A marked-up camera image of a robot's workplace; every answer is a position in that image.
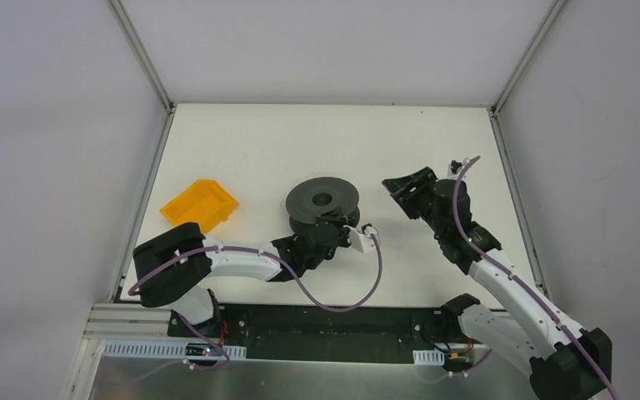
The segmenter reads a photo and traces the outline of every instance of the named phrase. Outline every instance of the table surface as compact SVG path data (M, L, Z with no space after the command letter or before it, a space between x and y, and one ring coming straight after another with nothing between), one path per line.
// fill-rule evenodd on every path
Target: table surface
M380 232L384 273L366 303L437 307L470 293L499 303L441 254L423 221L409 220L381 184L429 166L441 177L453 159L481 155L467 175L473 218L533 281L487 110L451 107L180 104L137 244L171 229L160 208L197 179L214 179L240 206L210 236L263 243L292 233L284 200L298 183L335 176L354 184L361 223ZM303 282L321 302L354 304L373 285L376 254L340 248ZM121 299L136 272L131 263ZM310 304L295 282L211 277L200 282L223 303Z

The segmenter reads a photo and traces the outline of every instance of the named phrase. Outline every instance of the black disc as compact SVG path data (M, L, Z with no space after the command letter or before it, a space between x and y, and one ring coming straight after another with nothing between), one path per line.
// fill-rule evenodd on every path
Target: black disc
M291 219L310 225L314 224L319 216L338 209L347 217L357 212L358 221L358 204L357 188L339 177L309 179L294 187L286 197L286 210Z

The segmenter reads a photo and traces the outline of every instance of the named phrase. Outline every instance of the metal frame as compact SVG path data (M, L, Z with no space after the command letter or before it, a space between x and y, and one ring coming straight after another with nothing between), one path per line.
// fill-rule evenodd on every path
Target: metal frame
M127 246L120 258L118 272L112 283L112 290L109 293L109 301L113 301L117 295L117 291L121 285L122 279L128 270L131 262L131 252L135 247L138 238L138 232L143 223L143 214L148 205L153 183L158 172L163 149L165 148L168 134L173 124L175 116L175 103L168 96L153 63L146 52L145 47L138 36L133 22L129 17L126 8L123 6L122 0L107 0L113 16L122 29L122 34L126 38L133 55L136 57L143 74L151 84L153 91L156 93L158 101L161 103L166 112L160 137L158 138L155 151L152 155L150 168L145 177L143 193L137 202L136 214L134 217ZM522 198L520 195L520 187L518 184L517 174L514 170L513 162L509 157L508 145L504 141L501 128L499 127L499 113L504 108L508 99L512 95L515 87L525 76L528 67L531 65L534 57L538 54L548 34L552 31L554 23L563 14L563 10L570 3L570 0L554 0L538 30L535 32L530 43L528 44L523 55L519 59L517 66L509 77L507 84L500 93L497 101L493 104L489 111L489 118L492 123L492 130L497 141L500 158L504 173L507 177L509 192L512 195L512 201L517 212L517 220L527 248L527 256L531 263L534 280L546 296L548 291L543 281L543 273L536 248L533 244L533 237L528 225L526 213L524 211ZM90 317L87 320L79 351L75 358L72 372L67 381L65 393L62 398L65 400L84 400L88 399L92 390L94 377L97 372L100 357L102 356L105 341L107 339L133 339L133 340L156 340L156 341L181 341L184 338L168 337L168 310L143 308L137 304L111 304L96 303L92 307Z

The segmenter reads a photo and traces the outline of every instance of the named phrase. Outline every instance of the yellow tray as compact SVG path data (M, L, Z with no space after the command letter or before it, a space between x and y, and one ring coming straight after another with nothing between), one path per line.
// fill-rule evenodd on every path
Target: yellow tray
M161 214L174 226L197 223L202 233L208 233L218 223L227 221L239 202L216 181L199 179L185 192L161 208Z

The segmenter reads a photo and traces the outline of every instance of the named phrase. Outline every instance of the orange plastic container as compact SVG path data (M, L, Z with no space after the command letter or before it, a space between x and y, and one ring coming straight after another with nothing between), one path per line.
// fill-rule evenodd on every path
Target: orange plastic container
M227 221L239 202L217 181L199 179L185 192L161 208L161 214L174 226L197 223L202 233L208 233L218 223Z

